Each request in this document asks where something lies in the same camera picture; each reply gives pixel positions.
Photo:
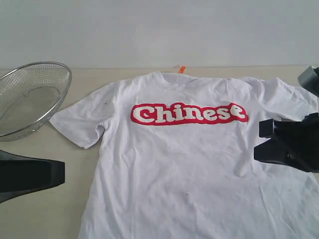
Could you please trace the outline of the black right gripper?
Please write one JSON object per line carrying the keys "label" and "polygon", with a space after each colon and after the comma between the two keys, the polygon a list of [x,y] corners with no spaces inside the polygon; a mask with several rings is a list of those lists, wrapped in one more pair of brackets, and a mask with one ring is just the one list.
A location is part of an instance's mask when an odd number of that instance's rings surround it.
{"label": "black right gripper", "polygon": [[312,113],[302,121],[260,121],[259,137],[269,139],[254,147],[255,160],[304,172],[319,172],[318,113]]}

